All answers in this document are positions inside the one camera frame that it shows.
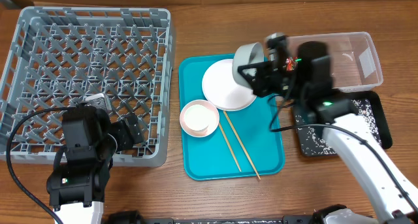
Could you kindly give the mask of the grey bowl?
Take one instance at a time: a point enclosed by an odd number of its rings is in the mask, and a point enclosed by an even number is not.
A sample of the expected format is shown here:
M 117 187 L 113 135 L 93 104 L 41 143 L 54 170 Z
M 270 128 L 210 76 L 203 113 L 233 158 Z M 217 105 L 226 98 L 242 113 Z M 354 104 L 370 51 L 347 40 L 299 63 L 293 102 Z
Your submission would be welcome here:
M 247 80 L 238 72 L 239 66 L 261 63 L 265 60 L 263 46 L 260 42 L 246 44 L 237 49 L 233 58 L 232 74 L 234 81 L 246 88 L 251 86 Z

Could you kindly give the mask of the pink bowl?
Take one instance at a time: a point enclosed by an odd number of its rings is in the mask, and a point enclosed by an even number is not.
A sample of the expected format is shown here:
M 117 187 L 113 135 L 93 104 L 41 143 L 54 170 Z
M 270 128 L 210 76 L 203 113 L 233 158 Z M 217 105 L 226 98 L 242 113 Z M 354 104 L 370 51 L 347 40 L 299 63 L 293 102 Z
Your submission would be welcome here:
M 219 125 L 217 108 L 206 100 L 187 103 L 180 112 L 180 125 L 188 135 L 202 138 L 211 135 Z

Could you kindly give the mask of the red ketchup packet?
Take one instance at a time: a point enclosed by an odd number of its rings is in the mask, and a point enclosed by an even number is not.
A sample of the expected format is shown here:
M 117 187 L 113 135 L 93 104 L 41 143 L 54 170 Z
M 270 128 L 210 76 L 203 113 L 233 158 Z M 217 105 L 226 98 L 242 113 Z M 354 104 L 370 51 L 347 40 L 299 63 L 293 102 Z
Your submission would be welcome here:
M 286 59 L 286 71 L 291 72 L 297 68 L 298 58 L 297 57 L 288 57 Z

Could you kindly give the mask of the white paper cup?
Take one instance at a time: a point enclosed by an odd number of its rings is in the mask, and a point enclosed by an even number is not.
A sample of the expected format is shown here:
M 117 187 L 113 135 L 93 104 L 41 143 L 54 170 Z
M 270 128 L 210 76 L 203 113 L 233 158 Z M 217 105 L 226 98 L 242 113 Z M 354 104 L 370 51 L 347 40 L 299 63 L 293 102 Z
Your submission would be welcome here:
M 206 117 L 208 113 L 208 109 L 205 106 L 200 104 L 195 104 L 190 106 L 185 111 L 185 124 L 194 131 L 203 131 L 205 130 L 209 123 Z

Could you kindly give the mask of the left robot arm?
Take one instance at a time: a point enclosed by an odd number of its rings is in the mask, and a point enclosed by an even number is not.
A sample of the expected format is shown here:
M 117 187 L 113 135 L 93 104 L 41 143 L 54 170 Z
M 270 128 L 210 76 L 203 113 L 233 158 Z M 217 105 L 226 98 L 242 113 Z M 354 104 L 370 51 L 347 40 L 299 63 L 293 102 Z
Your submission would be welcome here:
M 79 106 L 63 113 L 61 127 L 65 145 L 46 183 L 56 223 L 100 223 L 114 154 L 144 142 L 138 117 L 112 123 L 105 110 Z

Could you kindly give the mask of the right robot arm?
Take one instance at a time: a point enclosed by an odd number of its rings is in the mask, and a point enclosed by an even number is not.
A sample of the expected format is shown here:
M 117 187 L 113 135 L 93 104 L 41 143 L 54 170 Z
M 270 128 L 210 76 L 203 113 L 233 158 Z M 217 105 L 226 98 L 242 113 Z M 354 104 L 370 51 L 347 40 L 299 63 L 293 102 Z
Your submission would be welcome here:
M 275 94 L 302 109 L 304 128 L 312 127 L 338 154 L 376 213 L 377 223 L 416 223 L 417 188 L 400 172 L 370 132 L 357 107 L 333 87 L 331 56 L 323 42 L 310 41 L 291 56 L 285 39 L 239 47 L 233 59 L 234 81 L 254 95 Z

